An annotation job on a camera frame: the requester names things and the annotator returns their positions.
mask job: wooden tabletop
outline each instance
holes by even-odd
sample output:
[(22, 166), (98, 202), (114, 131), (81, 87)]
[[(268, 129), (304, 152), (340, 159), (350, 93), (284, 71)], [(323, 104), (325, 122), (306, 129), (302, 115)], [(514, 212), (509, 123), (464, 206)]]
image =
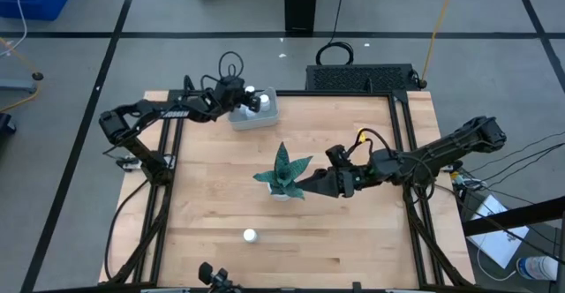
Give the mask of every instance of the wooden tabletop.
[[(167, 92), (147, 92), (149, 100), (166, 100)], [(412, 122), (419, 146), (440, 137), (432, 99), (427, 92), (409, 93)], [(226, 116), (216, 123), (185, 121), (177, 162), (159, 285), (203, 287), (200, 263), (248, 288), (300, 287), (417, 288), (409, 225), (402, 187), (391, 184), (356, 192), (350, 199), (306, 193), (305, 201), (274, 201), (255, 173), (273, 168), (281, 141), (290, 159), (313, 155), (306, 172), (326, 168), (324, 152), (336, 144), (349, 147), (357, 130), (369, 127), (395, 145), (388, 102), (378, 97), (279, 97), (275, 126), (233, 131)], [(402, 109), (398, 105), (402, 124)], [(156, 149), (161, 122), (139, 138)], [(172, 145), (170, 131), (168, 149)], [(403, 145), (408, 146), (403, 130)], [(382, 148), (375, 142), (374, 149)], [(367, 162), (362, 146), (351, 157)], [(125, 174), (121, 203), (139, 185), (140, 172)], [(449, 186), (440, 174), (438, 184)], [(115, 273), (139, 241), (148, 187), (128, 203), (117, 219), (110, 250)], [(463, 230), (453, 196), (436, 190), (430, 200), (435, 235), (441, 249), (469, 281), (474, 282)], [(245, 229), (256, 229), (259, 241), (248, 244)], [(428, 282), (433, 282), (429, 252), (422, 242)], [(150, 266), (153, 248), (147, 253)], [(149, 267), (144, 278), (148, 279)]]

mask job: gray floor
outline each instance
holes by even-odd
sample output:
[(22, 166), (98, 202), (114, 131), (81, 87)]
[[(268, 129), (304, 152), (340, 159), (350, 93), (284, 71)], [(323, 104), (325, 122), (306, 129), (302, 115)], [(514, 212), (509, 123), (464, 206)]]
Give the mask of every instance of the gray floor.
[[(30, 22), (35, 32), (111, 32), (124, 0), (69, 0), (52, 23)], [(318, 0), (317, 31), (330, 31), (338, 0)], [(560, 0), (531, 0), (547, 32), (565, 32)], [(340, 31), (431, 32), (443, 0), (343, 0)], [(19, 31), (16, 19), (0, 19), (0, 32)], [(125, 32), (282, 31), (283, 0), (133, 0)], [(444, 32), (535, 32), (520, 0), (452, 0)], [(421, 71), (429, 40), (340, 39), (355, 49), (356, 64), (410, 63)], [(305, 67), (327, 39), (121, 39), (96, 113), (137, 101), (146, 90), (180, 88), (182, 77), (215, 74), (226, 50), (245, 60), (242, 76), (257, 87), (302, 89)], [(0, 283), (15, 292), (26, 274), (58, 187), (107, 39), (27, 39), (20, 46), (46, 79), (39, 98), (12, 111), (19, 131), (0, 153)], [(565, 41), (552, 40), (565, 60)], [(345, 61), (329, 50), (323, 61)], [(14, 56), (0, 58), (4, 78), (28, 78)], [(500, 157), (545, 135), (565, 131), (565, 93), (539, 40), (438, 40), (428, 90), (442, 133), (473, 116), (497, 116), (508, 134), (498, 154), (475, 154), (467, 168)], [(0, 93), (0, 105), (24, 94)], [(548, 140), (538, 151), (563, 138)], [(96, 118), (72, 179), (61, 218), (36, 289), (93, 285), (104, 240), (117, 204), (123, 173), (101, 152), (108, 147)], [(557, 150), (515, 177), (500, 191), (539, 202), (558, 196), (565, 152)], [(486, 177), (512, 160), (477, 173)], [(508, 207), (524, 203), (500, 196)]]

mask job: green plant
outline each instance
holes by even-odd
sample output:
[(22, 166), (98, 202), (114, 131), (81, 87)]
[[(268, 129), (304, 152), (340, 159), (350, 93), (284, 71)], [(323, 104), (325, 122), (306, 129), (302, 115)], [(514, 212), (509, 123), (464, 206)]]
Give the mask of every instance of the green plant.
[(255, 174), (253, 178), (271, 184), (271, 195), (287, 195), (304, 199), (304, 192), (297, 187), (294, 180), (304, 173), (311, 159), (312, 156), (308, 156), (291, 162), (289, 152), (284, 143), (281, 143), (278, 152), (276, 152), (275, 170)]

